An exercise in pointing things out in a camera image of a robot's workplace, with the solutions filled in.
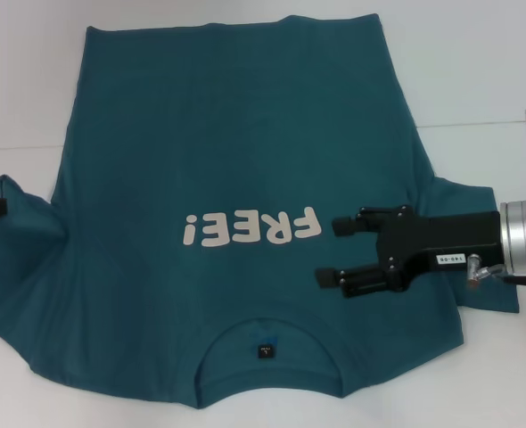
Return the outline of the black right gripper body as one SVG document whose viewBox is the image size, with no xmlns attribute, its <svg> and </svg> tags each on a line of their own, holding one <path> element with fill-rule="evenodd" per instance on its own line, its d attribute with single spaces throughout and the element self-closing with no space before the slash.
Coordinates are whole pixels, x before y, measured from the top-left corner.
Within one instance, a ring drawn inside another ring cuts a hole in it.
<svg viewBox="0 0 526 428">
<path fill-rule="evenodd" d="M 504 263 L 496 211 L 423 217 L 401 206 L 382 214 L 377 233 L 376 291 L 403 292 L 417 276 L 465 271 L 471 255 L 479 256 L 483 266 Z"/>
</svg>

